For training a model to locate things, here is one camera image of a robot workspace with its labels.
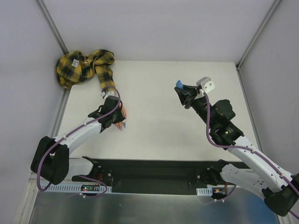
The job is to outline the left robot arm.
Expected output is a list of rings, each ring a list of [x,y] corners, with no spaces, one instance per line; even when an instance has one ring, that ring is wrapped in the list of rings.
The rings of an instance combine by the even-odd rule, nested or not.
[[[70,155],[89,140],[108,129],[112,124],[122,122],[122,102],[116,96],[108,96],[104,104],[88,115],[78,126],[68,133],[55,138],[43,137],[37,146],[30,169],[53,185],[65,178],[84,175],[95,179],[98,164],[83,156],[70,158]]]

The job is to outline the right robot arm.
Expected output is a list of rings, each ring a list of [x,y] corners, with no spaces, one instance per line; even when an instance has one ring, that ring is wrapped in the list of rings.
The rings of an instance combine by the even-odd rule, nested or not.
[[[244,162],[251,172],[219,160],[210,168],[207,184],[217,185],[220,180],[240,186],[261,198],[275,214],[285,217],[299,199],[299,176],[286,171],[257,149],[231,119],[235,116],[229,100],[210,104],[208,93],[213,82],[188,86],[177,81],[174,88],[185,109],[193,108],[206,124],[206,136],[211,145],[223,148]]]

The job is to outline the blue nail polish bottle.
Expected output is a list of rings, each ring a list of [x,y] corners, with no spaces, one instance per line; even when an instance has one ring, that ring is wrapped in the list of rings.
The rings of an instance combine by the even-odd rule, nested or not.
[[[179,89],[182,89],[182,90],[184,89],[184,85],[183,85],[183,83],[180,80],[178,80],[176,82],[176,87],[179,88]]]

